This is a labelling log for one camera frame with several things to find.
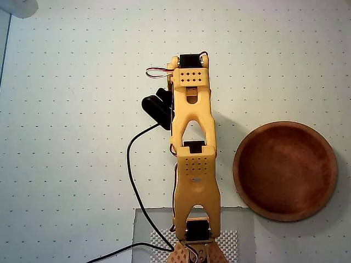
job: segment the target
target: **black wire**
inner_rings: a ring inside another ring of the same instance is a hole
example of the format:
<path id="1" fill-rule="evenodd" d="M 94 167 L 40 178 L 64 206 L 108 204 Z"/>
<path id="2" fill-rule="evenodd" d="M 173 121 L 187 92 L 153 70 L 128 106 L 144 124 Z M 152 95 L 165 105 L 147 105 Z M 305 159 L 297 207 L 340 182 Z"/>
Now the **black wire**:
<path id="1" fill-rule="evenodd" d="M 176 216 L 176 211 L 174 210 L 174 195 L 176 193 L 176 187 L 177 187 L 177 171 L 178 171 L 178 163 L 175 164 L 174 166 L 174 187 L 173 187 L 173 192 L 172 192 L 172 212 L 173 212 L 173 217 Z"/>
<path id="2" fill-rule="evenodd" d="M 149 243 L 145 243 L 145 242 L 139 242 L 139 243 L 134 243 L 134 244 L 131 244 L 131 245 L 128 245 L 124 248 L 121 248 L 115 252 L 112 252 L 110 254 L 107 254 L 107 255 L 104 255 L 104 256 L 101 256 L 99 258 L 96 258 L 96 259 L 93 259 L 91 261 L 88 261 L 87 263 L 94 263 L 94 262 L 98 262 L 100 260 L 104 260 L 104 259 L 107 259 L 107 258 L 110 258 L 112 256 L 115 256 L 117 255 L 118 253 L 121 253 L 123 251 L 126 251 L 130 248 L 134 248 L 134 247 L 137 247 L 137 246 L 140 246 L 140 245 L 144 245 L 146 247 L 150 247 L 150 248 L 155 248 L 155 249 L 158 249 L 158 250 L 161 250 L 161 251 L 166 251 L 166 252 L 173 252 L 174 251 L 174 246 L 168 241 L 166 240 L 166 238 L 163 236 L 163 234 L 161 233 L 160 230 L 158 230 L 158 228 L 156 227 L 156 225 L 154 224 L 154 222 L 152 221 L 152 219 L 149 217 L 148 215 L 148 212 L 146 211 L 144 205 L 143 205 L 143 202 L 141 201 L 141 198 L 140 198 L 140 195 L 138 193 L 138 189 L 134 183 L 134 180 L 133 180 L 133 175 L 132 175 L 132 168 L 131 168 L 131 147 L 132 147 L 132 144 L 135 142 L 135 140 L 137 138 L 139 138 L 140 136 L 142 136 L 143 134 L 149 132 L 150 130 L 156 128 L 157 126 L 159 126 L 159 124 L 155 124 L 151 127 L 149 127 L 148 129 L 146 130 L 143 130 L 141 133 L 137 134 L 131 141 L 130 143 L 128 144 L 128 147 L 127 147 L 127 168 L 128 168 L 128 175 L 129 175 L 129 180 L 131 181 L 131 184 L 132 184 L 132 187 L 133 187 L 133 190 L 134 190 L 134 193 L 137 197 L 137 200 L 138 200 L 138 203 L 140 205 L 140 208 L 144 214 L 144 216 L 146 217 L 146 219 L 148 220 L 148 222 L 150 223 L 150 225 L 153 227 L 153 229 L 156 231 L 156 233 L 162 238 L 162 240 L 170 247 L 170 248 L 163 248 L 163 247 L 158 247 L 156 245 L 152 245 L 152 244 L 149 244 Z"/>

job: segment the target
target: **robotic arm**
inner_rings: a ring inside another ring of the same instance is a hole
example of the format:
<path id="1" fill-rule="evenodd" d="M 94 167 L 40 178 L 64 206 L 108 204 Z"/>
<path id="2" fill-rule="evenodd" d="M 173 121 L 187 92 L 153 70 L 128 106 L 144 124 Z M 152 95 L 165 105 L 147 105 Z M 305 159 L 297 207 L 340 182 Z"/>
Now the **robotic arm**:
<path id="1" fill-rule="evenodd" d="M 160 90 L 156 94 L 161 99 L 150 96 L 143 101 L 144 110 L 171 130 L 171 148 L 178 159 L 173 224 L 179 243 L 167 263 L 227 262 L 214 241 L 220 235 L 220 193 L 216 182 L 217 144 L 208 62 L 207 52 L 174 56 L 164 69 L 168 73 L 164 76 L 171 103 L 167 103 L 169 97 Z M 199 123 L 206 141 L 183 141 L 190 121 Z M 207 217 L 189 218 L 195 205 L 203 206 Z"/>

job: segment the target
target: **white dotted surface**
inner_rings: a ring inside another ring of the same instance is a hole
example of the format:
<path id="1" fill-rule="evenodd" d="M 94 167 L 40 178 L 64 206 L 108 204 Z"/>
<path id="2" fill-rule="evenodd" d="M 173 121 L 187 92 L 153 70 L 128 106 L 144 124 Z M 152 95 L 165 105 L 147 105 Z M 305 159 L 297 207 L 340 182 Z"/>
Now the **white dotted surface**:
<path id="1" fill-rule="evenodd" d="M 305 242 L 295 241 L 298 225 L 282 226 L 292 228 L 286 243 L 258 222 L 257 262 L 322 262 L 326 253 L 350 262 L 351 251 L 337 247 L 351 242 L 349 0 L 38 2 L 33 17 L 11 21 L 1 84 L 1 262 L 84 262 L 131 243 L 138 205 L 126 147 L 154 123 L 142 98 L 166 86 L 145 68 L 202 50 L 210 56 L 223 206 L 244 206 L 234 153 L 267 122 L 313 127 L 341 169 L 333 206 L 318 227 L 309 221 Z M 171 206 L 176 160 L 168 147 L 169 133 L 158 128 L 132 149 L 147 207 Z M 301 253 L 292 249 L 299 244 Z"/>

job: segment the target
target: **yellow robotic arm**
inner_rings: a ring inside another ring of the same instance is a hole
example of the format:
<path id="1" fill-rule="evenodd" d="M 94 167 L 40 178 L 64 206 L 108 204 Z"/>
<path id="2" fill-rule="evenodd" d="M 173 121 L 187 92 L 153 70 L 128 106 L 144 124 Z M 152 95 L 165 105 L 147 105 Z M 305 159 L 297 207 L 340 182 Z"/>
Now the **yellow robotic arm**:
<path id="1" fill-rule="evenodd" d="M 168 262 L 185 248 L 194 250 L 198 263 L 214 256 L 227 262 L 214 239 L 220 235 L 220 193 L 216 181 L 216 132 L 211 114 L 208 55 L 174 56 L 167 64 L 168 90 L 173 94 L 171 146 L 178 159 L 178 182 L 174 196 L 173 224 L 180 243 Z M 197 121 L 206 141 L 183 141 L 190 121 Z M 189 218 L 195 205 L 203 206 L 207 217 Z M 188 251 L 187 262 L 191 260 Z"/>

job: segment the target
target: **brown wooden bowl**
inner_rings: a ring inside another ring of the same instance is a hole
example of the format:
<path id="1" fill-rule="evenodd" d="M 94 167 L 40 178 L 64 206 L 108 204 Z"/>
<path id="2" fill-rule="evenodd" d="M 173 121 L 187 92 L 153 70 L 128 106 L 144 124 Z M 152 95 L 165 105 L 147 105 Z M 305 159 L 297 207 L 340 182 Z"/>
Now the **brown wooden bowl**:
<path id="1" fill-rule="evenodd" d="M 296 122 L 272 122 L 241 142 L 233 175 L 240 197 L 257 214 L 296 221 L 328 202 L 337 163 L 328 142 L 314 129 Z"/>

